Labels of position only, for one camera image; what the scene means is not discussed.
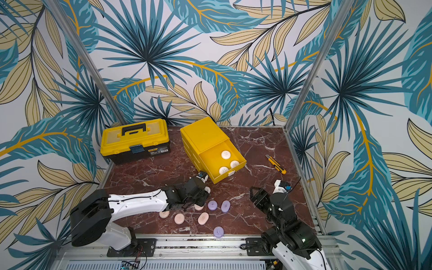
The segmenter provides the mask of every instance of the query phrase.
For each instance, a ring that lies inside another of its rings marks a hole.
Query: toolbox latch
[[[144,151],[144,147],[141,144],[130,146],[129,148],[134,154]]]

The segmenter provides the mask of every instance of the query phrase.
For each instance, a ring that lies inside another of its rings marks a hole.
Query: red marble surface
[[[206,182],[211,189],[208,201],[215,200],[218,203],[217,210],[210,211],[205,206],[202,211],[196,211],[191,207],[185,213],[180,210],[172,211],[166,219],[161,219],[158,213],[144,213],[119,219],[116,223],[121,226],[132,226],[136,233],[152,234],[212,234],[216,226],[222,226],[226,234],[260,234],[270,228],[271,225],[266,222],[265,215],[250,201],[249,188],[262,187],[272,193],[273,184],[277,179],[287,181],[292,186],[296,183],[298,176],[283,130],[271,127],[230,127],[222,130],[247,160],[247,164],[233,176],[217,184],[213,184],[210,179]],[[149,192],[165,184],[186,182],[189,176],[197,174],[184,151],[180,128],[168,127],[168,133],[171,152],[115,165],[105,185],[108,194]],[[266,154],[274,157],[287,173],[282,175],[273,169],[264,156]],[[299,218],[313,227],[300,184],[290,193],[289,198],[293,201]],[[220,210],[224,200],[231,202],[228,213]],[[207,211],[210,217],[207,223],[201,226],[198,224],[198,217],[204,211]],[[186,217],[181,225],[174,223],[174,216],[177,213],[184,213]]]

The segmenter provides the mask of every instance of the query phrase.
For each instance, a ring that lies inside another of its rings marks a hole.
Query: black wire
[[[162,189],[156,195],[152,195],[152,196],[133,197],[133,198],[127,198],[127,199],[124,199],[124,200],[109,200],[108,202],[124,202],[124,201],[131,200],[131,199],[152,198],[152,197],[158,196],[159,193],[161,193],[161,192],[162,192]]]

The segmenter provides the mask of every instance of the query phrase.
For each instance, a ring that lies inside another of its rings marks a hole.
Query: metal pole
[[[289,114],[288,120],[285,123],[286,132],[289,132],[291,130],[291,127],[294,124],[294,120],[299,114],[300,109],[303,106],[303,103],[305,102],[309,89],[312,86],[312,82],[317,76],[318,69],[321,67],[322,63],[324,62],[331,48],[331,45],[333,44],[334,40],[337,37],[337,34],[339,33],[339,29],[342,27],[342,24],[345,21],[345,18],[350,8],[353,6],[353,3],[354,0],[343,0],[342,3],[340,4],[339,9],[337,10],[336,15],[334,16],[334,20],[330,25],[327,37],[324,39],[324,42],[321,45],[317,58],[315,59],[315,62],[312,64],[311,71],[309,72],[309,75],[306,78],[305,83],[303,84],[303,87],[300,90],[300,93],[297,97],[297,101],[295,102],[294,107],[292,108],[291,113]]]
[[[75,49],[76,53],[80,57],[87,71],[90,73],[90,76],[95,81],[95,84],[101,91],[104,96],[107,104],[110,106],[113,111],[115,117],[122,125],[126,125],[126,121],[123,117],[123,114],[118,109],[117,105],[114,102],[113,97],[111,96],[108,87],[106,86],[104,80],[101,77],[97,67],[93,63],[89,53],[84,47],[83,42],[79,38],[76,30],[73,29],[72,22],[68,20],[66,12],[60,6],[59,0],[45,0],[45,3],[52,11],[53,17],[56,19],[57,23],[60,25],[60,28],[63,30],[64,35],[69,39],[69,42],[72,44],[72,47]]]

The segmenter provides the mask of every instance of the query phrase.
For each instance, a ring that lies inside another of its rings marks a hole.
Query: purple round object
[[[217,226],[213,230],[213,234],[216,238],[221,238],[223,236],[223,228],[221,226]]]
[[[211,201],[207,204],[207,207],[208,207],[210,210],[214,211],[214,210],[217,209],[217,202],[214,201],[214,200],[211,200]]]
[[[231,206],[231,203],[229,201],[225,200],[225,201],[223,201],[220,209],[222,210],[222,212],[227,213],[229,211],[230,206]]]

